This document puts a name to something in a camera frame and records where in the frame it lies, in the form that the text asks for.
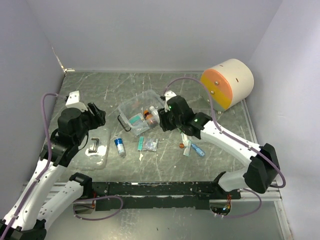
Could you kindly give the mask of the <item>white medicine bottle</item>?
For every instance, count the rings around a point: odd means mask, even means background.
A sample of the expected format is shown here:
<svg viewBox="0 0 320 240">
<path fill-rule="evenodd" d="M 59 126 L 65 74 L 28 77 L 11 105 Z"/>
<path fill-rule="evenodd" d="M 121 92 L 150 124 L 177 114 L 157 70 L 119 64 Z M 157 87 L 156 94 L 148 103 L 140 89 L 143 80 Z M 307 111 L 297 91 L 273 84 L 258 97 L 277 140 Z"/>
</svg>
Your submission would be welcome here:
<svg viewBox="0 0 320 240">
<path fill-rule="evenodd" d="M 155 120 L 159 123 L 160 122 L 160 117 L 159 117 L 159 114 L 158 114 L 158 110 L 153 105 L 151 105 L 149 107 L 149 111 L 153 115 Z"/>
</svg>

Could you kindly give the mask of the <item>brown medicine bottle orange cap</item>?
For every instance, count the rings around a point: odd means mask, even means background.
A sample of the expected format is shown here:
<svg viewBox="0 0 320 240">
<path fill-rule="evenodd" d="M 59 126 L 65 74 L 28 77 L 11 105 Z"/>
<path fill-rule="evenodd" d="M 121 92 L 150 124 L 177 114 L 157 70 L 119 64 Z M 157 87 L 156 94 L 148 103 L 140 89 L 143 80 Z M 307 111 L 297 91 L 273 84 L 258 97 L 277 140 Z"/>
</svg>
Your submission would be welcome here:
<svg viewBox="0 0 320 240">
<path fill-rule="evenodd" d="M 145 110 L 143 112 L 143 116 L 150 128 L 154 128 L 157 126 L 158 124 L 157 120 L 148 110 Z"/>
</svg>

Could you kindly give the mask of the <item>teal-header plastic sachet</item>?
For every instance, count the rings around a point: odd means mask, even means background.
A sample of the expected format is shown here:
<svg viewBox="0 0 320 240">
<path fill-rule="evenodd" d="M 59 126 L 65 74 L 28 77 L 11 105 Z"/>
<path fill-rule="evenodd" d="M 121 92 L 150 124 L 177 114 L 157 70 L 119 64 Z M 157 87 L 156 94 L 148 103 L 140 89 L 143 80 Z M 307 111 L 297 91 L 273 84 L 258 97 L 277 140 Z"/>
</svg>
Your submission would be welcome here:
<svg viewBox="0 0 320 240">
<path fill-rule="evenodd" d="M 130 119 L 129 119 L 129 123 L 132 125 L 132 126 L 138 126 L 140 124 L 142 124 L 144 122 L 144 117 L 142 116 L 141 113 L 138 113 L 134 116 L 132 116 Z"/>
</svg>

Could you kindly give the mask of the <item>clear plastic storage box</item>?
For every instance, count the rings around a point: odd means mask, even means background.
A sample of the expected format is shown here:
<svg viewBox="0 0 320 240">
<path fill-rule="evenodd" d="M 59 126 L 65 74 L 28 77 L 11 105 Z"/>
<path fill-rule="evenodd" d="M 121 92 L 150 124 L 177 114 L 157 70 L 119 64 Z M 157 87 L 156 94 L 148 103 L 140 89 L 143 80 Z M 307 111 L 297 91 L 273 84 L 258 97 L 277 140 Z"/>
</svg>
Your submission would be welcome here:
<svg viewBox="0 0 320 240">
<path fill-rule="evenodd" d="M 147 124 L 143 113 L 145 110 L 150 112 L 150 106 L 154 106 L 157 110 L 164 107 L 164 102 L 160 96 L 151 89 L 146 90 L 121 103 L 118 106 L 119 115 L 117 120 L 126 132 L 130 132 L 134 136 L 140 136 L 141 134 L 157 127 L 160 124 L 160 122 L 157 123 L 157 125 L 153 128 L 150 128 Z M 144 118 L 143 123 L 137 126 L 132 126 L 129 122 L 129 119 L 139 113 L 141 113 Z"/>
</svg>

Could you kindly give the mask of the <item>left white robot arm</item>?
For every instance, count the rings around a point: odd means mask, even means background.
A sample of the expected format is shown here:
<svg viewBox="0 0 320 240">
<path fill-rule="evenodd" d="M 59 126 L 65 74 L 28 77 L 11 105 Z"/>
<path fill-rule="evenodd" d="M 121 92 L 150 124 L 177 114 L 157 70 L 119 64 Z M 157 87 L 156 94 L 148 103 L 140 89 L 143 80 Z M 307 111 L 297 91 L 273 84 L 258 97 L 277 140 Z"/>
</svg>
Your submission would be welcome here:
<svg viewBox="0 0 320 240">
<path fill-rule="evenodd" d="M 106 123 L 106 112 L 93 102 L 67 106 L 40 153 L 36 169 L 18 201 L 0 221 L 2 240 L 43 240 L 54 220 L 77 199 L 94 192 L 92 178 L 75 173 L 63 191 L 46 202 L 53 185 L 67 169 L 90 130 Z"/>
</svg>

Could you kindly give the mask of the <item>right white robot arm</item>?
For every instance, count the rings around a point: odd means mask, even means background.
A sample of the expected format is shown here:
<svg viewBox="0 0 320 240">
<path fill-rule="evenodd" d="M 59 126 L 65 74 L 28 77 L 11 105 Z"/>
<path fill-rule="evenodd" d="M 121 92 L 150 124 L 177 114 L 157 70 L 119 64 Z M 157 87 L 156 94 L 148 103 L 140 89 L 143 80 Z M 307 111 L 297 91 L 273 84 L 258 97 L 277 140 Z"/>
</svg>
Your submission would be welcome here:
<svg viewBox="0 0 320 240">
<path fill-rule="evenodd" d="M 223 199 L 229 192 L 242 188 L 263 194 L 279 174 L 280 166 L 275 148 L 245 140 L 220 126 L 203 113 L 194 113 L 180 95 L 168 91 L 161 97 L 164 107 L 158 110 L 163 131 L 180 129 L 184 134 L 214 144 L 239 160 L 243 168 L 220 173 L 212 186 L 212 193 Z"/>
</svg>

